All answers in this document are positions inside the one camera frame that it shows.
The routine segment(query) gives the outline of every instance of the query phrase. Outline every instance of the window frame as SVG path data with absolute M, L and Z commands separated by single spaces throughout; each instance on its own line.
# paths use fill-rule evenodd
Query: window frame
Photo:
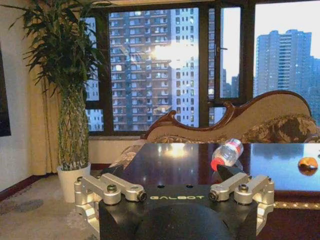
M 150 5 L 126 5 L 97 7 L 94 12 L 96 22 L 97 47 L 102 50 L 106 63 L 110 64 L 110 52 L 112 47 L 109 38 L 109 14 L 119 12 L 154 11 L 184 8 L 198 8 L 198 37 L 199 37 L 199 127 L 209 126 L 209 110 L 214 107 L 223 107 L 228 101 L 239 106 L 253 98 L 254 87 L 254 43 L 255 43 L 255 7 L 257 4 L 288 3 L 288 2 L 309 2 L 316 0 L 216 0 L 186 3 L 164 3 Z M 221 8 L 240 7 L 240 52 L 239 52 L 239 96 L 237 98 L 220 97 L 220 37 L 221 37 Z M 214 99 L 209 99 L 209 9 L 214 8 Z M 139 136 L 145 131 L 115 131 L 113 123 L 112 105 L 112 73 L 111 68 L 105 74 L 105 69 L 98 69 L 98 92 L 99 100 L 86 101 L 87 110 L 102 110 L 103 131 L 90 131 L 91 136 Z

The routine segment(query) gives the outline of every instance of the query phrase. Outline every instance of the metal bracket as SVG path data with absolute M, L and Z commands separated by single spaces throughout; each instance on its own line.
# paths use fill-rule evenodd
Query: metal bracket
M 99 202 L 116 205 L 121 201 L 121 194 L 131 202 L 143 202 L 147 198 L 144 187 L 132 184 L 110 173 L 100 178 L 84 176 L 74 183 L 75 210 L 91 226 L 92 233 L 100 239 Z
M 270 177 L 258 175 L 251 179 L 245 173 L 239 172 L 220 184 L 210 187 L 209 197 L 220 202 L 229 199 L 234 192 L 234 200 L 243 205 L 249 205 L 255 200 L 258 203 L 256 235 L 260 233 L 267 222 L 268 213 L 274 210 L 275 183 Z

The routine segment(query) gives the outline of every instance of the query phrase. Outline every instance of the carpet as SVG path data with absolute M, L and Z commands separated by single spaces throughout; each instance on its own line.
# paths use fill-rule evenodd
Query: carpet
M 0 202 L 0 240 L 96 240 L 73 203 L 64 202 L 57 175 Z

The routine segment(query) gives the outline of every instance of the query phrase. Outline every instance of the upholstered backrest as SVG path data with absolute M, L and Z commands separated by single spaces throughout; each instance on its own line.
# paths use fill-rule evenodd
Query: upholstered backrest
M 254 126 L 285 116 L 311 116 L 307 102 L 290 91 L 262 94 L 250 102 L 235 107 L 225 104 L 227 111 L 222 120 L 209 128 L 187 127 L 174 119 L 175 111 L 158 119 L 142 137 L 148 142 L 163 142 L 164 137 L 179 136 L 192 142 L 221 142 L 228 138 L 241 139 Z

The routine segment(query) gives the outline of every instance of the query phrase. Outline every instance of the glossy table surface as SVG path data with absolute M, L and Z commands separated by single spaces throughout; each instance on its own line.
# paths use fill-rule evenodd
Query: glossy table surface
M 206 185 L 219 175 L 210 167 L 218 144 L 149 143 L 136 154 L 123 173 L 129 182 L 141 185 Z M 239 161 L 243 171 L 253 177 L 269 176 L 275 182 L 278 201 L 316 201 L 320 199 L 320 170 L 305 175 L 298 168 L 303 157 L 313 157 L 320 165 L 319 143 L 244 144 Z

